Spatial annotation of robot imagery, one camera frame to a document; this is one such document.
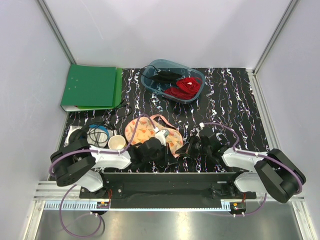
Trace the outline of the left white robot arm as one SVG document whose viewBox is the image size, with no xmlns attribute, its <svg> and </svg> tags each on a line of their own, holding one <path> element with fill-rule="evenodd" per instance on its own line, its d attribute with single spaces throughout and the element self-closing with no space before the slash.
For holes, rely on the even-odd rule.
<svg viewBox="0 0 320 240">
<path fill-rule="evenodd" d="M 55 178 L 57 186 L 79 185 L 97 198 L 103 198 L 108 193 L 108 186 L 93 169 L 129 168 L 135 171 L 152 162 L 161 166 L 177 163 L 169 144 L 156 137 L 120 150 L 95 147 L 83 138 L 56 151 L 50 160 L 49 174 Z"/>
</svg>

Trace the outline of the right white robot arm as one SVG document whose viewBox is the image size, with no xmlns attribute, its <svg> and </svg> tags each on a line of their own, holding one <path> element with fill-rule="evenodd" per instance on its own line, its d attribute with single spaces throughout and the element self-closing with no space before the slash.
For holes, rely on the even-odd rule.
<svg viewBox="0 0 320 240">
<path fill-rule="evenodd" d="M 285 204 L 306 183 L 304 174 L 280 149 L 268 152 L 233 149 L 221 143 L 208 128 L 192 135 L 176 153 L 189 158 L 207 157 L 234 171 L 226 194 L 235 199 L 244 193 L 262 193 Z"/>
</svg>

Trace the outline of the pink floral mesh laundry bag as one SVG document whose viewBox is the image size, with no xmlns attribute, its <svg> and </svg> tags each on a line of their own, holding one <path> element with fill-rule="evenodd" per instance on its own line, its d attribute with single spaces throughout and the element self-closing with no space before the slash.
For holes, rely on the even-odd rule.
<svg viewBox="0 0 320 240">
<path fill-rule="evenodd" d="M 166 137 L 166 142 L 169 144 L 171 153 L 175 158 L 179 156 L 177 153 L 184 145 L 184 140 L 178 129 L 173 126 L 169 121 L 160 114 L 155 114 L 148 117 L 141 117 L 139 120 L 131 120 L 124 129 L 124 136 L 129 142 L 133 136 L 135 126 L 137 125 L 137 130 L 134 134 L 132 145 L 138 143 L 144 143 L 149 140 L 151 137 L 156 136 L 156 130 L 168 130 L 169 134 Z"/>
</svg>

